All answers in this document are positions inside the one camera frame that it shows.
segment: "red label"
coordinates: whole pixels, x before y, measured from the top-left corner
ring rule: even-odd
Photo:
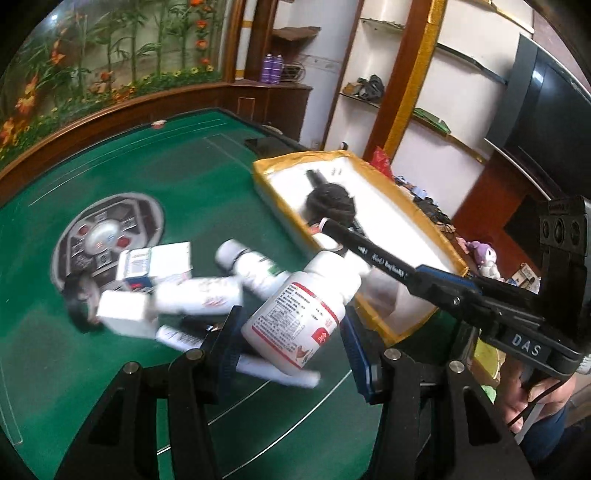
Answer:
[[[329,339],[329,333],[325,328],[320,327],[312,334],[312,338],[316,340],[316,343],[318,343],[318,345],[322,345],[323,343],[325,343],[325,341]]]

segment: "white box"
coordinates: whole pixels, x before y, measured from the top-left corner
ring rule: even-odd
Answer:
[[[119,256],[116,279],[126,282],[132,289],[189,278],[191,242],[125,250]]]
[[[154,339],[160,327],[150,295],[139,291],[104,291],[96,316],[117,335]]]

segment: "screw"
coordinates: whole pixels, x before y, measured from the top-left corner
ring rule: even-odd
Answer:
[[[384,355],[386,356],[386,358],[388,360],[400,360],[400,357],[402,356],[402,354],[400,353],[400,350],[397,350],[395,348],[388,348],[384,352]]]
[[[203,357],[203,350],[200,350],[199,348],[193,348],[192,350],[189,350],[187,353],[185,353],[185,355],[187,355],[189,360],[201,360]]]
[[[452,360],[451,362],[449,362],[449,370],[451,370],[455,374],[461,374],[464,371],[464,369],[464,364],[459,360]]]
[[[128,374],[134,374],[139,370],[139,363],[138,362],[127,362],[124,366],[123,366],[123,371]]]

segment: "red bag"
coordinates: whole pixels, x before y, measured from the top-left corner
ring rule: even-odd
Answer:
[[[392,175],[392,169],[390,168],[390,159],[388,158],[386,152],[383,149],[375,147],[374,158],[371,161],[370,165],[376,170],[382,172],[390,180],[394,179]]]

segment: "human hand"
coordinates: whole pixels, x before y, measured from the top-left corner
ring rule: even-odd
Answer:
[[[501,412],[505,423],[509,423],[519,413],[527,407],[528,402],[535,399],[538,395],[558,383],[555,378],[546,378],[527,392],[521,388],[519,379],[525,369],[525,365],[519,360],[507,355],[507,358],[501,366],[501,383],[496,389],[495,406]],[[574,392],[576,386],[575,377],[569,380],[560,388],[542,398],[539,403],[544,404],[538,420],[548,417],[560,411],[566,405]],[[512,426],[511,431],[517,433],[523,427],[523,419],[517,420]]]

